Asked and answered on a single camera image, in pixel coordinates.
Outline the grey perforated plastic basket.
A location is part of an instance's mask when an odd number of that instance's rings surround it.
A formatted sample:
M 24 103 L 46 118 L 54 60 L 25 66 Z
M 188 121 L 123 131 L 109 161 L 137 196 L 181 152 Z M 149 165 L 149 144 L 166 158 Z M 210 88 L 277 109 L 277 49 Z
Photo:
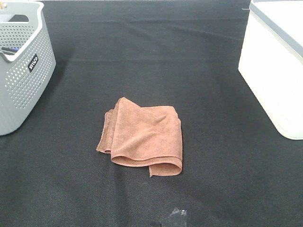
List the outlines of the grey perforated plastic basket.
M 0 53 L 0 134 L 17 130 L 44 92 L 56 66 L 43 15 L 44 4 L 29 0 L 2 0 L 0 14 L 23 15 L 27 21 L 2 21 L 0 47 L 18 50 Z

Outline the black table cloth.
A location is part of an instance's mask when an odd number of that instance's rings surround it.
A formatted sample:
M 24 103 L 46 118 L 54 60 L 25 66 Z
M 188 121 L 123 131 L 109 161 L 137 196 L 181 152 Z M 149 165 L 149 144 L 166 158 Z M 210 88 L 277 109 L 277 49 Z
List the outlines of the black table cloth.
M 3 227 L 300 227 L 303 143 L 281 136 L 238 72 L 247 0 L 46 1 L 56 67 L 0 139 Z M 183 171 L 149 176 L 96 151 L 126 97 L 171 105 Z

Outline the brown towel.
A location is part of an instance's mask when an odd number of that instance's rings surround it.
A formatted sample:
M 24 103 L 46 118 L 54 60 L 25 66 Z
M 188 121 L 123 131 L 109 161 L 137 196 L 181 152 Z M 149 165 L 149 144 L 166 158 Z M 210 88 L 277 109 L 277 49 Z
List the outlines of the brown towel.
M 150 176 L 182 172 L 181 120 L 172 106 L 140 107 L 122 97 L 105 113 L 96 150 L 113 163 L 149 168 Z

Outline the dark item inside basket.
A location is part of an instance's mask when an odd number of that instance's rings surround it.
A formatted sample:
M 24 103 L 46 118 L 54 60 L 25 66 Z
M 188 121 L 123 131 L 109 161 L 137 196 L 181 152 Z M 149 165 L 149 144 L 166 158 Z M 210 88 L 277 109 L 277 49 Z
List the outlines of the dark item inside basket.
M 8 47 L 1 47 L 0 52 L 7 54 L 7 55 L 15 55 L 18 52 L 18 50 L 8 48 Z

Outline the white storage box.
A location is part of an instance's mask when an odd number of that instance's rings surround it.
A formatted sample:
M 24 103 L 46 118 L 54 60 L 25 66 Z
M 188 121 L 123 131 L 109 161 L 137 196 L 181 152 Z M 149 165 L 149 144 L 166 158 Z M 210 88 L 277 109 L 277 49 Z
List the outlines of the white storage box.
M 284 137 L 303 138 L 303 3 L 253 0 L 238 70 Z

